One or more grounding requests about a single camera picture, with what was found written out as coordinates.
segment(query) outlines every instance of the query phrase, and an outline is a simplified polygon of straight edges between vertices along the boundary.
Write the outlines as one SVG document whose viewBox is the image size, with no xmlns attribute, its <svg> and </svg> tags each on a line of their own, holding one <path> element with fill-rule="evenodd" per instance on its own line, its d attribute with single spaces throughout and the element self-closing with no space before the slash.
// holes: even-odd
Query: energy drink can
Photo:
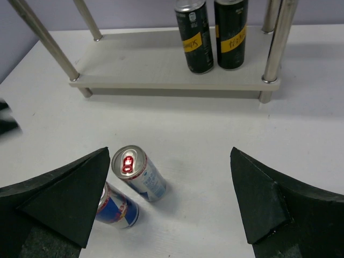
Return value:
<svg viewBox="0 0 344 258">
<path fill-rule="evenodd" d="M 224 69 L 235 69 L 245 59 L 248 0 L 215 0 L 217 60 Z"/>
<path fill-rule="evenodd" d="M 106 182 L 98 205 L 96 220 L 116 228 L 127 228 L 139 217 L 138 205 Z"/>
<path fill-rule="evenodd" d="M 138 146 L 126 146 L 111 161 L 114 174 L 145 200 L 153 202 L 166 192 L 166 181 L 147 154 Z"/>
<path fill-rule="evenodd" d="M 205 0 L 177 0 L 178 27 L 189 69 L 203 74 L 214 66 Z"/>
</svg>

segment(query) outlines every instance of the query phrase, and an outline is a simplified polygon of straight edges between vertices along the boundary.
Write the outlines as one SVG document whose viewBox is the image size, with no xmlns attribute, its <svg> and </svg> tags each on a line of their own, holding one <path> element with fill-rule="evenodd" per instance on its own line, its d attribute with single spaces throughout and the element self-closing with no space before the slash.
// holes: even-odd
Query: table surface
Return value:
<svg viewBox="0 0 344 258">
<path fill-rule="evenodd" d="M 75 62 L 92 41 L 88 31 L 52 35 Z M 96 221 L 81 258 L 253 258 L 230 151 L 235 146 L 305 183 L 344 194 L 343 64 L 344 25 L 293 26 L 281 89 L 269 104 L 236 92 L 84 99 L 39 42 L 0 86 L 23 130 L 0 142 L 0 187 L 104 146 L 113 155 L 139 145 L 169 182 L 168 194 L 147 203 L 109 170 L 108 182 L 132 197 L 141 215 L 122 231 Z"/>
</svg>

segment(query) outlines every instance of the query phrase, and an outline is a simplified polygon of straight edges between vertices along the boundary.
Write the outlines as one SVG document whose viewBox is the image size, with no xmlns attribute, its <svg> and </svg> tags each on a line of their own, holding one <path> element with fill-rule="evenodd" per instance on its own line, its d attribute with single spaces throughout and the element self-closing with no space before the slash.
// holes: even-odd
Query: can top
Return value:
<svg viewBox="0 0 344 258">
<path fill-rule="evenodd" d="M 238 4 L 242 2 L 243 0 L 215 0 L 215 2 L 222 4 L 222 5 L 232 5 L 232 4 Z"/>
<path fill-rule="evenodd" d="M 111 169 L 118 178 L 130 179 L 141 172 L 145 161 L 145 152 L 138 146 L 129 145 L 115 153 Z"/>
<path fill-rule="evenodd" d="M 99 212 L 99 210 L 102 208 L 107 196 L 108 196 L 108 183 L 105 183 L 105 186 L 104 186 L 103 191 L 102 191 L 101 199 L 99 200 L 97 212 Z"/>
<path fill-rule="evenodd" d="M 200 8 L 205 0 L 177 0 L 174 10 L 177 12 L 192 12 Z"/>
</svg>

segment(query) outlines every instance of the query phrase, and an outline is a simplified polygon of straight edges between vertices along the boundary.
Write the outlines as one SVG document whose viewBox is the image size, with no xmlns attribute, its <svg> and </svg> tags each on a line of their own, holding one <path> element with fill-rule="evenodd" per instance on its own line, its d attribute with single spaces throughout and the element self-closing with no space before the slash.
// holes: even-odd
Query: yellow label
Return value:
<svg viewBox="0 0 344 258">
<path fill-rule="evenodd" d="M 215 25 L 215 32 L 216 32 L 216 37 L 219 38 L 219 25 Z"/>
<path fill-rule="evenodd" d="M 239 32 L 238 35 L 232 37 L 231 39 L 221 41 L 221 53 L 226 53 L 226 52 L 232 51 L 233 49 L 236 49 L 243 42 L 245 37 L 246 37 L 246 25 L 242 29 L 242 31 Z"/>
<path fill-rule="evenodd" d="M 191 52 L 198 49 L 202 45 L 202 38 L 200 37 L 200 32 L 198 32 L 191 39 L 183 41 L 184 51 Z"/>
</svg>

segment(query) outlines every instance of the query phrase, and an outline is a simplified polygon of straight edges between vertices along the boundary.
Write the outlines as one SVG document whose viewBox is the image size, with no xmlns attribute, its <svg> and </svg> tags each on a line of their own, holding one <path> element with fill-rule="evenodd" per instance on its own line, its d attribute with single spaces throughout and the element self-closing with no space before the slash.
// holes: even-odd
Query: shelf leg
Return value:
<svg viewBox="0 0 344 258">
<path fill-rule="evenodd" d="M 50 52 L 53 58 L 59 63 L 63 71 L 68 75 L 71 81 L 79 78 L 79 73 L 69 62 L 68 58 L 60 49 L 59 45 L 43 26 L 38 17 L 34 14 L 25 0 L 8 0 L 12 7 L 17 11 L 19 16 L 30 27 L 30 29 L 38 36 L 39 40 Z"/>
<path fill-rule="evenodd" d="M 73 0 L 95 41 L 103 37 L 84 0 Z"/>
<path fill-rule="evenodd" d="M 274 31 L 276 20 L 278 16 L 278 9 L 280 8 L 281 0 L 268 0 L 267 9 L 264 17 L 264 24 L 262 31 L 266 34 Z"/>
<path fill-rule="evenodd" d="M 271 101 L 272 91 L 261 91 L 259 94 L 259 101 L 262 104 L 267 104 Z"/>
<path fill-rule="evenodd" d="M 262 78 L 266 83 L 273 83 L 277 80 L 281 59 L 288 40 L 297 4 L 298 0 L 282 0 L 281 6 L 279 7 L 275 32 Z"/>
<path fill-rule="evenodd" d="M 89 98 L 93 95 L 92 91 L 89 88 L 78 88 L 79 91 L 84 95 L 85 98 Z"/>
</svg>

